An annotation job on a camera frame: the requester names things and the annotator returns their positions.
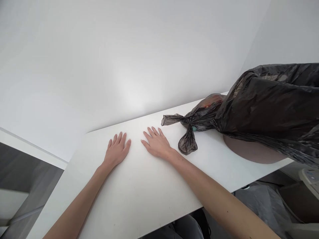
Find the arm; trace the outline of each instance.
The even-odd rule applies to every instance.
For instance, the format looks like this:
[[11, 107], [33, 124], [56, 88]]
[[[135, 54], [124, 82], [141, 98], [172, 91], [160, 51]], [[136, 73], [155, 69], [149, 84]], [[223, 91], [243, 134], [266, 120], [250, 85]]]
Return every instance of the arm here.
[[150, 135], [143, 132], [149, 143], [142, 144], [153, 156], [168, 161], [184, 178], [209, 214], [233, 236], [239, 239], [279, 238], [258, 216], [236, 197], [199, 168], [187, 161], [169, 142], [159, 128], [152, 127]]
[[110, 139], [103, 163], [97, 168], [93, 177], [60, 216], [43, 239], [76, 239], [83, 222], [92, 206], [106, 177], [112, 169], [121, 163], [129, 152], [131, 140], [125, 144], [126, 133], [122, 132]]

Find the tied plastic bag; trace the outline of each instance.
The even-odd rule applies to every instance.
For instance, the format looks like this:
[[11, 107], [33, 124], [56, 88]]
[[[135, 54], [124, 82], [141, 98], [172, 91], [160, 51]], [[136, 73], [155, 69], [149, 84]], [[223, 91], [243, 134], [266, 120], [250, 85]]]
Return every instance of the tied plastic bag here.
[[261, 65], [243, 73], [213, 126], [319, 168], [319, 63]]
[[188, 155], [197, 150], [194, 131], [214, 128], [211, 120], [215, 117], [224, 98], [225, 96], [221, 94], [211, 94], [185, 116], [179, 114], [163, 116], [162, 126], [181, 122], [187, 128], [186, 134], [178, 142], [178, 149], [182, 154]]

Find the tabletop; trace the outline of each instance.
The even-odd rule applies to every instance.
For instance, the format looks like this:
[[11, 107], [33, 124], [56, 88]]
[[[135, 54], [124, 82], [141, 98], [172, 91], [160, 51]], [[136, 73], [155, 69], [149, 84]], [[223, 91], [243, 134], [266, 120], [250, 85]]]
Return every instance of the tabletop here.
[[[109, 139], [120, 131], [132, 140], [125, 160], [102, 186], [79, 238], [132, 238], [146, 235], [202, 207], [183, 178], [166, 161], [150, 155], [140, 140], [148, 126], [161, 127], [170, 145], [186, 133], [180, 123], [160, 126], [163, 115], [185, 115], [200, 100], [84, 135], [27, 239], [40, 239], [53, 226], [103, 162]], [[195, 132], [198, 150], [185, 156], [229, 192], [293, 162], [248, 161], [233, 153], [216, 130]]]

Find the plastic sheet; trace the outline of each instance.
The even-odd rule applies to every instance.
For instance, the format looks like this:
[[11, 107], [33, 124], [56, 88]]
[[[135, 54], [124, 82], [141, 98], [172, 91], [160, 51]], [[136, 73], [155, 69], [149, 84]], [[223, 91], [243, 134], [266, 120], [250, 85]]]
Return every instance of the plastic sheet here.
[[266, 223], [280, 238], [286, 239], [285, 231], [292, 222], [280, 196], [265, 185], [239, 189], [236, 197]]
[[319, 168], [319, 63], [262, 65], [243, 73], [212, 125]]
[[178, 142], [178, 149], [182, 154], [188, 155], [197, 150], [194, 131], [214, 128], [211, 120], [215, 117], [224, 97], [221, 94], [211, 94], [185, 116], [179, 114], [163, 116], [162, 126], [181, 122], [187, 128], [186, 134]]

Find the hand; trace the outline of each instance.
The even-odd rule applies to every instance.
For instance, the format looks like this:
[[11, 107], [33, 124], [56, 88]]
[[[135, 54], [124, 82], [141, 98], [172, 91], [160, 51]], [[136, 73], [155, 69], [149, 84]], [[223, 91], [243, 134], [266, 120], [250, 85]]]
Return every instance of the hand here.
[[105, 153], [104, 164], [111, 165], [111, 167], [115, 167], [116, 165], [122, 163], [122, 161], [127, 156], [130, 146], [131, 146], [131, 139], [129, 139], [126, 144], [126, 133], [124, 133], [122, 137], [122, 132], [114, 135], [114, 139], [110, 139], [109, 145], [107, 146], [107, 150]]
[[143, 132], [149, 143], [145, 140], [141, 140], [142, 144], [145, 146], [147, 151], [155, 156], [160, 157], [162, 159], [167, 159], [173, 150], [166, 137], [164, 136], [162, 130], [159, 128], [159, 133], [157, 130], [152, 127], [152, 130], [147, 127], [150, 135], [148, 135], [145, 131]]

